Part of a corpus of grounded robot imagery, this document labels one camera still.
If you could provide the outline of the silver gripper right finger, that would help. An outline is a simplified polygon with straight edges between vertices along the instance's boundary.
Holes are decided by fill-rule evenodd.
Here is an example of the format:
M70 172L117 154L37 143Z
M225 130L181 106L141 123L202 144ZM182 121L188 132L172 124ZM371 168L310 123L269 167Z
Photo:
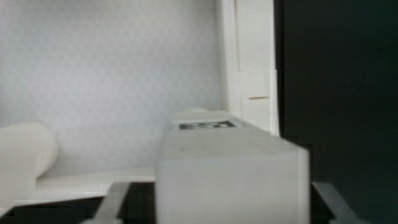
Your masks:
M330 182L314 182L312 186L333 215L328 224L371 224L358 218L333 184Z

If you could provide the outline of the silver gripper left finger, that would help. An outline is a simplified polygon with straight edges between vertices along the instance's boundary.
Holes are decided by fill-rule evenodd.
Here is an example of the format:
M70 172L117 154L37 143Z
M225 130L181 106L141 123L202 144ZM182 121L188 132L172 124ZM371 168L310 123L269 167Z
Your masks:
M122 220L117 218L117 215L127 194L127 188L129 184L126 182L111 184L94 217L86 219L81 224L122 224Z

